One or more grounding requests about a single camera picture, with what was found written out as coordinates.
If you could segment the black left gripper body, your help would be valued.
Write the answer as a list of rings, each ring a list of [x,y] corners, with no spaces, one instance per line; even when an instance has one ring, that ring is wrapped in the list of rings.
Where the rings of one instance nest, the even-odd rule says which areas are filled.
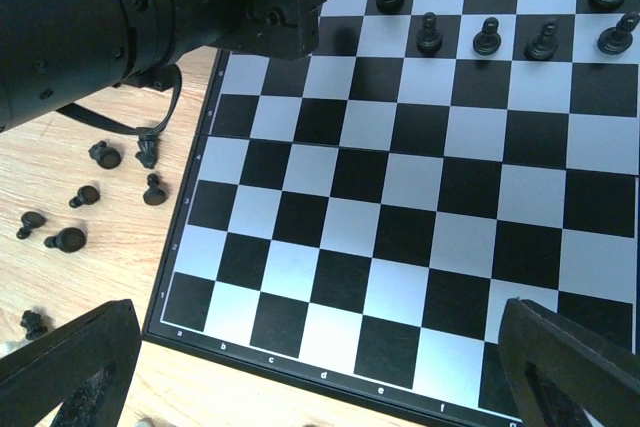
[[[1,127],[50,112],[108,132],[80,105],[116,84],[178,93],[177,61],[203,46],[297,60],[327,0],[1,0]]]

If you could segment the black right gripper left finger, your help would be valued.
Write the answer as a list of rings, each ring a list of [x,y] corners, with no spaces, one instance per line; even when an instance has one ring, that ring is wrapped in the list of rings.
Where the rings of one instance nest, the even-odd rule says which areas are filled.
[[[108,301],[1,359],[1,424],[116,426],[141,330],[133,302]]]

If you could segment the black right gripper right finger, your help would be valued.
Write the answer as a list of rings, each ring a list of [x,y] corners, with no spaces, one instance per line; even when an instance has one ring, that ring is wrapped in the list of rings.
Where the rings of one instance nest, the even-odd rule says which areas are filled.
[[[526,426],[639,424],[639,357],[531,300],[506,302],[499,355]]]

